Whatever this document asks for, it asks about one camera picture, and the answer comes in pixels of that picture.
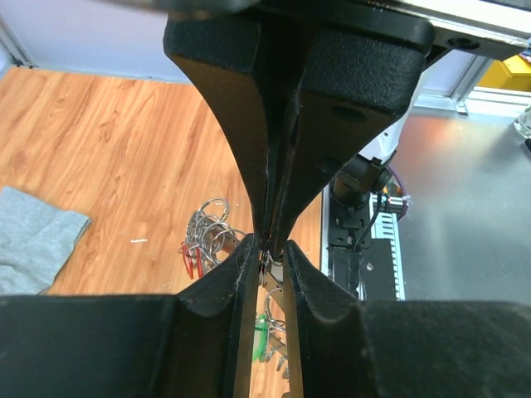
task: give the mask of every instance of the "towel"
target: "towel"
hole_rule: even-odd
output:
[[[0,294],[48,289],[90,218],[11,187],[0,192]]]

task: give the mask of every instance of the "metal table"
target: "metal table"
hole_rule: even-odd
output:
[[[531,304],[531,152],[513,119],[415,109],[392,164],[406,299]]]

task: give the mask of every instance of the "yellow object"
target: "yellow object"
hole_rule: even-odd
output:
[[[531,66],[521,56],[512,56],[505,61],[494,61],[478,86],[531,91]]]

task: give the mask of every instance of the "wooden table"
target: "wooden table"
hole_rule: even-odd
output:
[[[252,230],[234,157],[191,85],[12,68],[0,80],[0,115],[0,187],[92,219],[51,294],[186,288],[179,246],[192,212],[213,197],[231,203],[231,225]],[[291,237],[318,265],[319,197]],[[251,396],[288,390],[276,359],[253,364]]]

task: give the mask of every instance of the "wooden tabletop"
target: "wooden tabletop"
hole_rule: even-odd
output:
[[[234,157],[191,85],[12,68],[0,115],[0,187],[92,219],[50,294],[186,288],[179,247],[192,212],[213,197],[230,202],[232,226],[252,232]],[[319,265],[320,197],[291,238]],[[251,396],[288,390],[276,359],[253,364]]]

